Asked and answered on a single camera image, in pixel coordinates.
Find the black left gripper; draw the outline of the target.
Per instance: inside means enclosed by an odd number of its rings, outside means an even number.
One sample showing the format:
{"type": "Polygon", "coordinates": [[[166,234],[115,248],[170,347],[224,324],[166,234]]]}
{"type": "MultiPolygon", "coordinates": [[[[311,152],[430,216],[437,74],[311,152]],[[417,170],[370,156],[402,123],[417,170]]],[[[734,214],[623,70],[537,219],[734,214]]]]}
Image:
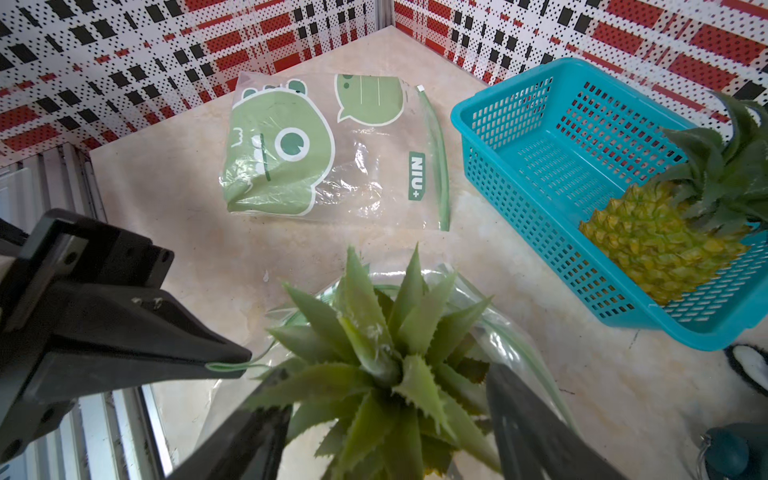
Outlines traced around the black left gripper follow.
{"type": "Polygon", "coordinates": [[[1,359],[3,462],[56,430],[80,397],[236,379],[241,371],[206,363],[251,358],[158,289],[174,252],[147,237],[56,208],[30,234],[2,221],[1,253],[12,259],[1,275],[1,332],[24,329],[34,311],[50,328],[46,354],[1,359]]]}

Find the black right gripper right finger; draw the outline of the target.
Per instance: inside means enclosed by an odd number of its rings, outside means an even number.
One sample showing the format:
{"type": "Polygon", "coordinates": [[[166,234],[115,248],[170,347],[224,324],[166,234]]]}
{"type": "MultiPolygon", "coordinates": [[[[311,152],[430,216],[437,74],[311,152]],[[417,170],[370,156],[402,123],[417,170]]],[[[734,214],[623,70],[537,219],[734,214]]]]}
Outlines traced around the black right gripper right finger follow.
{"type": "Polygon", "coordinates": [[[502,475],[506,479],[622,479],[513,372],[502,364],[486,376],[502,475]]]}

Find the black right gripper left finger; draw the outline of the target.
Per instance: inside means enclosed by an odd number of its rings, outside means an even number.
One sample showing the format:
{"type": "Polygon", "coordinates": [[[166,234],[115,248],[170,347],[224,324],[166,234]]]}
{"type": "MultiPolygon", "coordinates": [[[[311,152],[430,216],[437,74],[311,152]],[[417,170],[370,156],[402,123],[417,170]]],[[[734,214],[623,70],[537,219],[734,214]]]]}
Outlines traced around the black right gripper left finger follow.
{"type": "Polygon", "coordinates": [[[290,407],[240,405],[171,479],[275,479],[286,444],[290,407]]]}

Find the green-yellow pineapple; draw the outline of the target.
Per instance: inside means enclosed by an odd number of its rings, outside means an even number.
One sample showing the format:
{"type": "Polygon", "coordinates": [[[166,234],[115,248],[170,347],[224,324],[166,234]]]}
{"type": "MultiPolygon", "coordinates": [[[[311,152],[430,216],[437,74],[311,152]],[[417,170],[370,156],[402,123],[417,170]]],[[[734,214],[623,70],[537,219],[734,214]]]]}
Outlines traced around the green-yellow pineapple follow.
{"type": "Polygon", "coordinates": [[[767,110],[722,92],[732,137],[708,128],[665,130],[684,154],[580,224],[581,233],[657,304],[715,278],[767,227],[767,110]]]}

